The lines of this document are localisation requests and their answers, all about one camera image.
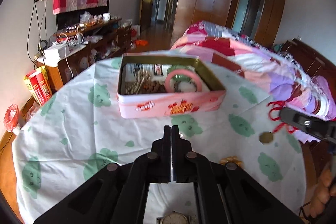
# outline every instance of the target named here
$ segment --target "coin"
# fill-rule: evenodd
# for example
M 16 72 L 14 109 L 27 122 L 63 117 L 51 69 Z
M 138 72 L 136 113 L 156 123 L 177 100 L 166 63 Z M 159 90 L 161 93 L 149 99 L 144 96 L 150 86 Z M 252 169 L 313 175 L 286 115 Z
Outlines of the coin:
M 273 141 L 273 133 L 271 132 L 263 132 L 259 135 L 259 141 L 262 144 L 268 144 L 271 143 Z

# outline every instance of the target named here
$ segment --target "human hand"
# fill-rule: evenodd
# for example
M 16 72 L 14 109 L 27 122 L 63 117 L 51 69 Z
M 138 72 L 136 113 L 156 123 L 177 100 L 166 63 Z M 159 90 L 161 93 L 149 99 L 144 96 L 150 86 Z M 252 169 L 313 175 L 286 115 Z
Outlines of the human hand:
M 323 213 L 330 196 L 336 196 L 336 185 L 329 191 L 332 180 L 333 177 L 330 171 L 330 165 L 327 164 L 319 177 L 317 187 L 310 202 L 309 214 L 312 218 L 316 218 Z

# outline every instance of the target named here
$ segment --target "pink bangle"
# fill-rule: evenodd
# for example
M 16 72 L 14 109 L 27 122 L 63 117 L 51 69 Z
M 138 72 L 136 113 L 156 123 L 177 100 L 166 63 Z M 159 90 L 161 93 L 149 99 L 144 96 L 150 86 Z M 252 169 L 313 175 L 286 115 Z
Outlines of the pink bangle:
M 201 92 L 202 91 L 202 82 L 200 77 L 187 69 L 176 69 L 173 70 L 171 73 L 167 75 L 166 81 L 165 81 L 165 88 L 168 93 L 174 93 L 175 90 L 171 87 L 170 85 L 170 80 L 175 76 L 175 75 L 185 75 L 190 77 L 196 84 L 196 91 Z

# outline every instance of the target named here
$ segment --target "red string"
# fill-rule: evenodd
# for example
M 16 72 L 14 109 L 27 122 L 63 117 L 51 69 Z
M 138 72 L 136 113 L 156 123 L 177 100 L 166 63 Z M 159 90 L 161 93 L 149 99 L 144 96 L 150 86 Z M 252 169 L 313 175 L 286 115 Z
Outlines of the red string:
M 276 101 L 276 102 L 270 102 L 267 106 L 273 105 L 273 108 L 268 112 L 268 117 L 272 120 L 272 121 L 278 121 L 280 120 L 280 117 L 276 117 L 273 118 L 271 116 L 272 111 L 274 110 L 281 110 L 284 106 L 285 106 L 285 102 L 284 101 Z M 275 127 L 275 129 L 273 130 L 272 133 L 277 133 L 281 128 L 283 128 L 285 126 L 287 132 L 289 134 L 292 134 L 294 131 L 298 130 L 298 128 L 296 127 L 292 127 L 292 129 L 290 129 L 290 126 L 288 124 L 286 124 L 285 122 L 280 123 L 278 126 Z

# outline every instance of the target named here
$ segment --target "pink blanket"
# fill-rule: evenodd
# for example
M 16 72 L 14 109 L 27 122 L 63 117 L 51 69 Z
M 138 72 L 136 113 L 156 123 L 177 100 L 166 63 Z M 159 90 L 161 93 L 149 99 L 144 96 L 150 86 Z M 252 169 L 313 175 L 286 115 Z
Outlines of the pink blanket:
M 209 37 L 202 22 L 192 25 L 172 47 L 221 65 L 253 82 L 276 101 L 323 120 L 336 117 L 328 83 L 313 80 L 297 65 L 263 47 L 252 47 L 233 37 Z

